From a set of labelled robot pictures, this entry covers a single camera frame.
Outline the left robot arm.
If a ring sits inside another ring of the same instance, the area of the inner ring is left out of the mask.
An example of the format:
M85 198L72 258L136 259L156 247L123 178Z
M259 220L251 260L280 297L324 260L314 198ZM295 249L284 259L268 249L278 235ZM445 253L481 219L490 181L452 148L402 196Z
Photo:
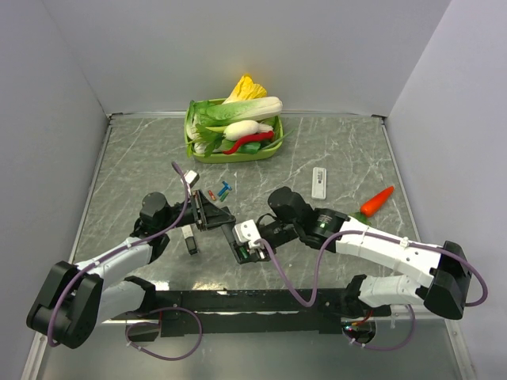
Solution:
M146 195L129 237L117 247L77 264L54 264L30 308L26 325L48 342L77 348L96 325L133 312L146 318L155 312L153 283L132 271L157 260L170 242L169 230L196 225L213 230L235 222L226 207L217 207L200 190L169 205L160 192Z

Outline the white battery cover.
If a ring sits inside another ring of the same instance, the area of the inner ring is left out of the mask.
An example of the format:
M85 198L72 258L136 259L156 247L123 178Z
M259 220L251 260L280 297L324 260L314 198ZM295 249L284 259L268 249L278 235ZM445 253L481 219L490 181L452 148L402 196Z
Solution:
M324 200L326 198L327 170L314 167L312 171L311 198Z

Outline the black remote control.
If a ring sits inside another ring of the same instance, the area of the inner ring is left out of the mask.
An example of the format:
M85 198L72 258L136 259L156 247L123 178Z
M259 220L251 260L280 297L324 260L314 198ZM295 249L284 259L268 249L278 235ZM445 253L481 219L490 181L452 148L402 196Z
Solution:
M234 258L239 264L245 264L250 261L250 255L248 253L248 250L243 244L237 243L233 229L234 229L234 223L227 223L221 226L221 229L223 231L223 234L227 240L227 244L231 248L231 252L233 253ZM246 253L248 258L246 260L243 260L239 254L240 252Z

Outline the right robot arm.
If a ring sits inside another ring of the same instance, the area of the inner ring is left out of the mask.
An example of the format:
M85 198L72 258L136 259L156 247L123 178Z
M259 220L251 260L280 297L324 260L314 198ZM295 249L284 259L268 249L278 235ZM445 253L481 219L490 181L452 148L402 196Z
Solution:
M277 247L298 239L312 249L358 257L395 272L393 277L355 275L337 303L343 316L363 317L380 307L411 305L449 320L462 318L471 270L458 244L418 244L385 233L341 212L313 208L288 187L274 191L268 205L273 222L259 226L250 219L232 229L240 264L269 261Z

